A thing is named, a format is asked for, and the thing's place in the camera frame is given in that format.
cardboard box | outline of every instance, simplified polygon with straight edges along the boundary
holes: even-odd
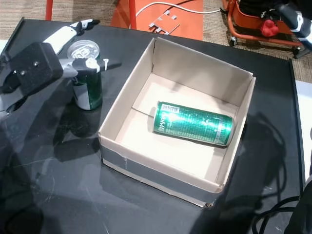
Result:
[[[196,205],[226,184],[245,124],[252,73],[182,45],[153,39],[104,120],[104,164]],[[235,119],[227,148],[153,133],[158,101]]]

green can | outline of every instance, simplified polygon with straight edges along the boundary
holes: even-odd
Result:
[[[79,40],[67,50],[73,59],[99,59],[99,46],[91,40]],[[83,110],[94,110],[102,103],[101,73],[77,76],[72,79],[76,105]]]
[[[154,132],[227,146],[233,136],[234,120],[218,113],[158,102]]]

table surface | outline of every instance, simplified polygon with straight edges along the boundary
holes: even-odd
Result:
[[[8,47],[13,56],[43,41],[62,22],[25,20]],[[92,112],[72,102],[59,80],[0,123],[0,227],[12,233],[251,233],[255,213],[298,195],[304,181],[291,63],[191,39],[163,36],[251,71],[256,85],[229,186],[212,209],[200,208],[101,164],[97,130],[155,34],[96,26],[102,58],[122,66],[102,73],[103,104]],[[66,57],[66,45],[60,58]],[[290,214],[267,226],[281,233]]]

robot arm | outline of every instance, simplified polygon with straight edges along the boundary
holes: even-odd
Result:
[[[0,57],[0,119],[59,78],[73,78],[120,66],[108,64],[108,59],[58,59],[57,54],[68,41],[98,23],[98,20],[88,19],[64,26],[44,42],[27,46],[13,58],[4,52]]]

black cable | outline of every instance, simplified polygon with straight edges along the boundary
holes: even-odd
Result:
[[[263,212],[263,213],[259,214],[252,221],[252,231],[253,231],[253,234],[259,234],[258,230],[257,230],[257,223],[262,218],[264,218],[264,217],[266,217],[268,215],[272,216],[272,215],[274,215],[276,213],[293,212],[293,211],[294,211],[294,207],[283,207],[283,208],[277,208],[275,210],[269,210],[269,211],[266,211],[266,212]]]
[[[289,202],[292,202],[292,201],[298,201],[299,200],[299,196],[292,196],[292,197],[289,197],[289,198],[286,198],[280,202],[278,202],[275,206],[272,207],[271,211],[272,210],[275,210],[283,205],[285,205],[286,203],[289,203]],[[260,227],[260,231],[259,231],[259,234],[264,234],[264,231],[265,231],[265,228],[268,224],[268,221],[269,219],[271,218],[272,215],[268,215],[266,216],[264,219],[263,219],[263,222],[261,224],[261,227]]]

